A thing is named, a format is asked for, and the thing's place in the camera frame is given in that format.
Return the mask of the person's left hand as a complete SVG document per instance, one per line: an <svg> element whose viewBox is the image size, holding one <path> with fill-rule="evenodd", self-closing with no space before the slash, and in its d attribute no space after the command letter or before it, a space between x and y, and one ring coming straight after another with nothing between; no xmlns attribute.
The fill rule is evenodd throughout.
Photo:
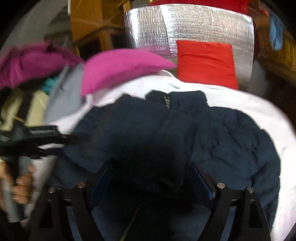
<svg viewBox="0 0 296 241"><path fill-rule="evenodd" d="M19 176L16 181L10 174L8 165L5 162L1 162L1 210L6 212L6 204L3 195L3 181L10 183L12 186L13 200L18 204L29 204L31 196L34 191L33 187L33 174L35 172L35 166L29 164L28 173Z"/></svg>

